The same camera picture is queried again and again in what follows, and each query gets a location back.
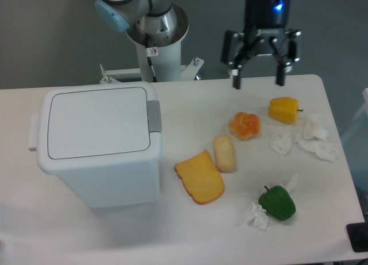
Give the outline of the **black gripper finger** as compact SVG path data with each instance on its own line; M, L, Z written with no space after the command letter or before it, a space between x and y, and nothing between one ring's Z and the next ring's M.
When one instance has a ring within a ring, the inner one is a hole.
M280 39L269 38L273 56L278 63L275 83L285 85L286 73L292 70L293 63L301 59L302 31L298 29L287 30Z
M241 89L243 66L256 55L259 38L250 41L243 33L226 30L220 61L230 70L233 87Z

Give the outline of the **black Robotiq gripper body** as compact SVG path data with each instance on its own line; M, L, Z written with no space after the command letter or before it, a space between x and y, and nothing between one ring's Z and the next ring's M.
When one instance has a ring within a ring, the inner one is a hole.
M245 0L244 42L256 55L272 55L271 43L281 46L286 40L290 0Z

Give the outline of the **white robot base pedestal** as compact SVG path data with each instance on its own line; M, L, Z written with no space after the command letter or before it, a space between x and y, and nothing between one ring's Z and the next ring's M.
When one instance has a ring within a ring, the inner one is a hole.
M146 48L135 44L139 68L125 70L104 70L102 66L101 84L117 82L172 82L199 80L198 72L204 60L194 57L188 64L181 63L181 42L166 47Z

